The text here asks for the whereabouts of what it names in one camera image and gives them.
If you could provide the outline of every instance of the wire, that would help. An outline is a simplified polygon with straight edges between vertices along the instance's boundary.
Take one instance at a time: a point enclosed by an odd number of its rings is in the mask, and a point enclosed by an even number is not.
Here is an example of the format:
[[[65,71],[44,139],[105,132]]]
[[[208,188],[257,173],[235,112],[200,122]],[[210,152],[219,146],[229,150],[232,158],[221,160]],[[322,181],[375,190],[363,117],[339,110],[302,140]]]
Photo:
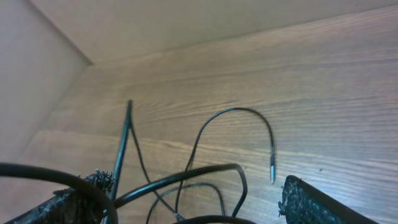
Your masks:
[[[0,176],[45,180],[67,185],[89,195],[95,202],[99,203],[104,210],[107,210],[111,223],[118,223],[118,213],[112,201],[102,193],[102,191],[74,175],[41,167],[0,162]]]
[[[182,189],[187,189],[187,188],[191,188],[191,187],[211,187],[212,189],[214,189],[217,192],[217,194],[218,194],[218,198],[220,199],[221,215],[225,215],[223,196],[222,196],[220,190],[218,190],[218,188],[215,185],[209,184],[209,183],[197,183],[197,184],[184,185],[182,187]],[[170,194],[170,193],[172,193],[172,192],[174,192],[176,190],[178,190],[178,187],[175,187],[173,189],[167,190],[167,191],[161,193],[160,197],[162,198],[162,197],[164,197],[164,196],[166,196],[166,195],[168,195],[168,194]],[[157,198],[155,200],[155,202],[152,204],[152,206],[150,207],[149,212],[148,212],[148,216],[147,216],[146,224],[149,223],[150,215],[152,214],[152,211],[155,209],[155,207],[156,207],[158,202],[159,202],[159,198]]]
[[[232,224],[255,224],[252,221],[241,218],[226,217],[221,215],[207,215],[195,217],[176,222],[174,224],[206,224],[206,223],[232,223]]]
[[[150,183],[152,183],[152,181],[150,181],[150,178],[149,178],[148,173],[147,173],[147,169],[145,168],[144,160],[142,159],[141,148],[139,147],[137,134],[136,134],[136,132],[134,130],[134,124],[132,122],[132,110],[129,113],[129,119],[128,120],[129,120],[129,127],[131,129],[131,135],[132,135],[132,138],[134,139],[134,144],[136,145],[138,158],[139,158],[139,163],[141,164],[142,172],[144,173],[145,179],[150,184]],[[178,214],[176,211],[174,211],[174,209],[165,200],[163,200],[163,198],[155,190],[154,190],[154,194],[156,195],[157,199],[160,200],[178,219],[185,219],[180,214]]]
[[[193,164],[193,159],[195,158],[195,153],[196,153],[196,150],[197,150],[197,147],[198,147],[199,139],[200,139],[200,136],[201,136],[204,128],[206,127],[206,125],[211,120],[213,120],[216,117],[218,117],[219,115],[221,115],[223,113],[226,113],[226,112],[229,112],[229,111],[235,111],[235,110],[241,110],[241,111],[247,111],[247,112],[250,112],[250,113],[254,113],[258,117],[260,117],[263,120],[263,122],[266,124],[267,129],[268,129],[268,133],[269,133],[270,145],[271,145],[271,163],[270,163],[271,171],[270,172],[271,172],[271,183],[273,184],[274,183],[274,179],[275,179],[275,144],[274,144],[274,137],[273,137],[273,134],[272,134],[271,126],[269,125],[267,119],[262,114],[260,114],[259,112],[255,111],[253,109],[250,109],[250,108],[228,108],[228,109],[225,109],[225,110],[217,112],[211,118],[209,118],[199,130],[197,139],[195,141],[195,144],[193,145],[191,156],[190,156],[190,158],[188,160],[187,166],[185,167],[185,171],[189,170],[189,168]],[[182,185],[183,185],[183,181],[180,182],[180,186],[179,186],[178,191],[177,191],[177,197],[175,199],[175,212],[176,213],[178,213],[178,203],[179,203],[179,200],[180,200],[180,194],[181,194]],[[234,211],[234,213],[232,214],[232,217],[235,217],[237,213],[238,213],[238,210]]]
[[[208,173],[212,173],[212,172],[225,171],[225,170],[236,170],[239,173],[241,180],[242,180],[242,185],[243,185],[242,195],[241,195],[241,198],[239,199],[239,201],[237,202],[234,212],[233,212],[233,214],[236,215],[237,212],[239,211],[239,209],[241,208],[241,206],[244,202],[244,199],[246,198],[246,195],[248,194],[248,183],[246,181],[246,176],[244,175],[242,167],[239,166],[238,164],[206,166],[206,167],[201,167],[201,168],[197,168],[197,169],[192,169],[187,172],[179,172],[177,174],[165,177],[163,179],[156,180],[150,184],[144,185],[142,187],[134,189],[134,190],[120,196],[119,198],[117,198],[114,201],[114,206],[116,208],[120,208],[123,205],[125,205],[141,196],[144,196],[151,191],[160,189],[162,187],[168,186],[170,184],[176,183],[181,180],[191,179],[192,177],[197,177],[199,175],[208,174]]]

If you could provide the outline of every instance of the black wire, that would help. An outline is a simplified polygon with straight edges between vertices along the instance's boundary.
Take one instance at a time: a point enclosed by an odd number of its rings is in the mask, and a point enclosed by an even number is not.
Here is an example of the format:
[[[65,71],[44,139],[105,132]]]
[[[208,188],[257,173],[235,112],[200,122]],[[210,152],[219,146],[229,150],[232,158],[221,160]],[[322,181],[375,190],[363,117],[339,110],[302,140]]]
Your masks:
[[[232,223],[232,224],[255,224],[252,221],[241,218],[226,217],[221,215],[207,215],[195,217],[176,222],[174,224],[206,224],[206,223]]]
[[[132,110],[131,113],[129,114],[129,127],[131,129],[131,135],[134,139],[134,144],[136,145],[136,149],[137,149],[137,153],[138,153],[138,158],[139,158],[139,162],[141,164],[141,169],[142,172],[144,173],[145,179],[148,181],[148,183],[152,183],[152,181],[150,181],[150,178],[148,176],[147,170],[145,168],[144,165],[144,160],[142,159],[142,154],[141,154],[141,148],[139,147],[139,143],[138,143],[138,139],[137,139],[137,135],[136,132],[134,130],[134,124],[132,122]],[[165,201],[162,199],[162,197],[154,190],[154,193],[156,195],[156,197],[178,218],[178,219],[185,219],[184,217],[182,217],[180,214],[178,214],[176,211],[174,211],[174,209]]]
[[[182,187],[182,189],[187,189],[187,188],[191,188],[191,187],[211,187],[212,189],[214,189],[217,192],[217,194],[218,194],[218,198],[220,199],[221,215],[225,215],[223,196],[222,196],[220,190],[218,190],[218,188],[215,185],[209,184],[209,183],[197,183],[197,184],[184,185]],[[160,197],[162,198],[162,197],[164,197],[164,196],[166,196],[166,195],[168,195],[168,194],[170,194],[170,193],[172,193],[172,192],[174,192],[176,190],[178,190],[178,187],[175,187],[175,188],[172,188],[170,190],[167,190],[167,191],[161,193]],[[147,216],[146,224],[149,223],[150,215],[152,214],[152,211],[155,209],[155,207],[156,207],[158,202],[159,202],[159,198],[157,198],[155,200],[155,202],[152,204],[152,206],[150,207],[149,212],[148,212],[148,216]]]
[[[225,164],[225,165],[201,167],[201,168],[193,169],[193,170],[186,171],[186,172],[180,172],[180,173],[165,177],[160,180],[156,180],[150,184],[144,185],[142,187],[134,189],[134,190],[120,196],[119,198],[117,198],[114,201],[114,206],[116,208],[120,208],[123,205],[125,205],[141,196],[148,194],[149,192],[152,192],[154,190],[160,189],[162,187],[168,186],[170,184],[176,183],[181,180],[186,180],[186,179],[190,179],[192,177],[197,177],[199,175],[208,174],[211,172],[219,172],[219,171],[224,171],[224,170],[236,170],[239,173],[239,176],[241,177],[241,180],[242,180],[242,185],[243,185],[242,195],[241,195],[241,198],[239,199],[238,203],[236,204],[234,212],[233,212],[233,214],[237,214],[237,212],[239,211],[239,209],[241,208],[241,206],[244,202],[244,199],[246,198],[246,195],[248,194],[248,183],[246,181],[246,176],[244,175],[242,167],[239,166],[238,164]]]
[[[95,202],[99,203],[104,210],[107,210],[111,223],[118,223],[118,213],[112,201],[102,193],[102,191],[74,175],[41,167],[0,162],[0,176],[45,180],[67,185],[89,195]]]
[[[185,171],[189,170],[189,168],[190,168],[190,167],[192,166],[192,164],[193,164],[193,159],[195,158],[195,153],[196,153],[196,150],[197,150],[197,147],[198,147],[199,139],[200,139],[200,136],[201,136],[201,134],[202,134],[204,128],[206,127],[206,125],[207,125],[211,120],[213,120],[213,119],[215,119],[216,117],[218,117],[219,115],[221,115],[221,114],[223,114],[223,113],[226,113],[226,112],[229,112],[229,111],[234,111],[234,110],[248,111],[248,112],[254,113],[254,114],[257,115],[258,117],[260,117],[260,118],[263,120],[263,122],[265,122],[265,124],[266,124],[266,126],[267,126],[267,129],[268,129],[268,132],[269,132],[269,139],[270,139],[270,144],[271,144],[271,165],[272,165],[272,166],[274,165],[274,160],[275,160],[275,159],[274,159],[274,158],[275,158],[275,157],[274,157],[274,154],[275,154],[274,137],[273,137],[273,135],[272,135],[271,126],[269,125],[267,119],[266,119],[262,114],[260,114],[259,112],[255,111],[255,110],[253,110],[253,109],[250,109],[250,108],[228,108],[228,109],[219,111],[219,112],[217,112],[216,114],[214,114],[214,115],[213,115],[211,118],[209,118],[209,119],[203,124],[203,126],[200,128],[199,133],[198,133],[198,136],[197,136],[197,139],[196,139],[196,141],[195,141],[195,144],[193,145],[193,149],[192,149],[192,152],[191,152],[191,156],[190,156],[190,158],[189,158],[189,160],[188,160],[187,166],[185,167]],[[179,200],[180,200],[180,194],[181,194],[182,185],[183,185],[183,181],[180,182],[180,186],[178,187],[178,191],[177,191],[177,197],[176,197],[176,199],[175,199],[175,212],[176,212],[176,213],[178,213],[178,202],[179,202]],[[233,212],[233,214],[232,214],[232,217],[235,217],[236,214],[238,213],[238,211],[239,211],[239,210],[234,210],[234,212]]]

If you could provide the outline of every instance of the black cable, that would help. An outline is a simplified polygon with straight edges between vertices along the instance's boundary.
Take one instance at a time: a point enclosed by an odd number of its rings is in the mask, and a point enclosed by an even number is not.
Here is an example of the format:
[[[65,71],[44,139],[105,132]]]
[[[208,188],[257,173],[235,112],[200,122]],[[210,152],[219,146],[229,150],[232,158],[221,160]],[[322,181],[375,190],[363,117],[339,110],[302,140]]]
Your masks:
[[[197,183],[197,184],[184,185],[182,187],[182,189],[187,189],[187,188],[191,188],[191,187],[211,187],[212,189],[214,189],[217,192],[217,194],[218,194],[218,198],[220,199],[221,215],[225,215],[223,196],[222,196],[220,190],[218,190],[218,188],[215,185],[209,184],[209,183]],[[168,195],[168,194],[170,194],[170,193],[172,193],[172,192],[174,192],[176,190],[178,190],[178,187],[175,187],[175,188],[172,188],[170,190],[167,190],[167,191],[161,193],[160,197],[163,198],[164,196],[166,196],[166,195]],[[159,202],[159,198],[157,198],[155,200],[155,202],[152,204],[152,206],[150,207],[149,212],[148,212],[148,216],[147,216],[146,224],[149,224],[150,215],[152,214],[152,211],[155,209],[155,207],[156,207],[158,202]]]
[[[225,165],[215,165],[215,166],[207,166],[207,167],[201,167],[197,169],[193,169],[187,172],[180,172],[168,177],[165,177],[160,180],[156,180],[155,182],[152,182],[150,184],[144,185],[142,187],[139,187],[137,189],[134,189],[119,198],[117,198],[114,201],[114,206],[116,208],[120,208],[123,205],[141,197],[149,192],[152,192],[154,190],[160,189],[162,187],[168,186],[170,184],[176,183],[181,180],[186,180],[190,179],[192,177],[197,177],[199,175],[203,174],[208,174],[211,172],[219,172],[219,171],[224,171],[224,170],[236,170],[239,173],[239,176],[241,177],[242,180],[242,185],[243,185],[243,191],[241,198],[237,202],[233,214],[237,214],[239,209],[241,208],[244,199],[246,198],[246,195],[248,194],[248,183],[246,181],[246,176],[244,175],[243,169],[241,166],[238,164],[225,164]]]
[[[199,130],[197,139],[195,141],[195,144],[193,145],[191,156],[190,156],[190,158],[188,160],[187,166],[185,167],[185,171],[189,170],[189,168],[193,164],[193,159],[195,158],[195,153],[196,153],[196,150],[197,150],[197,147],[198,147],[199,139],[200,139],[200,136],[201,136],[204,128],[206,127],[206,125],[211,120],[213,120],[216,117],[218,117],[219,115],[221,115],[223,113],[226,113],[226,112],[229,112],[229,111],[234,111],[234,110],[248,111],[248,112],[254,113],[258,117],[260,117],[263,120],[263,122],[265,122],[265,124],[267,126],[267,129],[268,129],[268,132],[269,132],[269,139],[270,139],[270,144],[271,144],[271,183],[273,183],[274,182],[274,175],[275,175],[274,174],[274,172],[275,172],[275,168],[274,168],[274,166],[275,166],[275,146],[274,146],[274,137],[272,135],[271,126],[269,125],[267,119],[262,114],[260,114],[259,112],[255,111],[253,109],[250,109],[250,108],[228,108],[228,109],[225,109],[225,110],[217,112],[211,118],[209,118]],[[178,202],[180,200],[180,194],[181,194],[182,185],[183,185],[183,181],[180,182],[180,186],[179,186],[178,191],[177,191],[177,197],[175,199],[175,209],[174,210],[175,210],[176,213],[178,213]],[[238,213],[238,211],[239,210],[234,210],[234,212],[232,214],[232,217],[235,217],[236,214]]]
[[[147,173],[147,169],[145,168],[144,160],[142,159],[141,148],[139,147],[137,135],[136,135],[136,132],[134,130],[134,124],[133,124],[133,121],[132,121],[132,110],[129,113],[129,127],[131,129],[131,135],[132,135],[132,137],[134,139],[134,144],[136,145],[139,162],[141,164],[141,169],[142,169],[142,171],[144,173],[145,179],[150,184],[150,183],[152,183],[152,181],[150,181],[150,178],[149,178],[148,173]],[[176,211],[174,211],[174,209],[165,200],[163,200],[163,198],[155,190],[154,190],[154,193],[155,193],[157,199],[160,200],[178,219],[185,219],[180,214],[178,214]]]
[[[45,180],[67,185],[89,195],[95,202],[100,204],[104,210],[107,210],[111,223],[118,223],[118,214],[112,201],[102,193],[102,191],[74,175],[41,167],[0,162],[0,176]]]
[[[221,215],[207,215],[195,217],[176,222],[174,224],[207,224],[207,223],[232,223],[232,224],[255,224],[252,221],[241,218],[226,217]]]

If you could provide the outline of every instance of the wooden table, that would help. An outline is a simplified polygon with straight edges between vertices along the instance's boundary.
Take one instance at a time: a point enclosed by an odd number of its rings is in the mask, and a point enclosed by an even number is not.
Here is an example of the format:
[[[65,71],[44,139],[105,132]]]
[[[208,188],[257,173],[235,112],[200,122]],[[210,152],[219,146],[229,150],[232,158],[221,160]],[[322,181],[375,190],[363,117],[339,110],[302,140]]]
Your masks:
[[[76,175],[112,170],[128,99],[152,180],[183,170],[199,128],[215,112],[250,107],[274,130],[275,184],[268,133],[242,111],[210,123],[193,165],[244,168],[249,193],[238,217],[284,223],[277,202],[292,174],[377,222],[397,223],[397,6],[90,67],[18,162]],[[146,183],[131,140],[118,195]],[[238,174],[188,183],[201,181],[220,187],[230,215],[242,190]],[[62,187],[3,179],[1,221]],[[147,195],[119,209],[120,222],[144,223],[154,199]],[[174,204],[174,196],[166,199]],[[219,214],[217,196],[206,188],[183,191],[180,212]],[[159,204],[150,222],[173,221]]]

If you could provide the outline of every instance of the white wall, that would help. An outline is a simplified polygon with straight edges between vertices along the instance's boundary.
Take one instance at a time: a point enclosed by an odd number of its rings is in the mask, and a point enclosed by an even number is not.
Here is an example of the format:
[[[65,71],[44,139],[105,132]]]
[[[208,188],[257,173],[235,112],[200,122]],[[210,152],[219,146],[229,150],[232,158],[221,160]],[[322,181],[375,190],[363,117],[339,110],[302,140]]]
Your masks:
[[[0,161],[18,157],[86,66],[29,1],[0,1]]]
[[[94,63],[398,3],[398,0],[31,1]]]

